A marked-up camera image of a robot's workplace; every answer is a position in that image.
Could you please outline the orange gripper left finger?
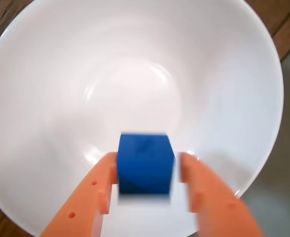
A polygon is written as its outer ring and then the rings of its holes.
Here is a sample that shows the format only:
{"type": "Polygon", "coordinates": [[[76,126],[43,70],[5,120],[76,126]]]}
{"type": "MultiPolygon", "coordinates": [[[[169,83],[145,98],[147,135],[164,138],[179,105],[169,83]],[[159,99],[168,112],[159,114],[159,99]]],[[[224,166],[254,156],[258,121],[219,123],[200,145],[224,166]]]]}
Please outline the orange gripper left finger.
{"type": "Polygon", "coordinates": [[[99,237],[117,183],[117,153],[107,153],[56,213],[42,237],[99,237]]]}

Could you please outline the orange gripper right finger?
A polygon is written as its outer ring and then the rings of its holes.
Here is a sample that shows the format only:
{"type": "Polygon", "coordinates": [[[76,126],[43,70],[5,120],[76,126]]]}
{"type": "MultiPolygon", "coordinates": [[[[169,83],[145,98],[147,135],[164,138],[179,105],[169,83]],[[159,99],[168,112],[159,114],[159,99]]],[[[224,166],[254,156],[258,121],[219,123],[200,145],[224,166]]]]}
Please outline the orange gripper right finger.
{"type": "Polygon", "coordinates": [[[263,236],[247,205],[201,160],[181,153],[180,175],[190,210],[198,214],[201,237],[263,236]]]}

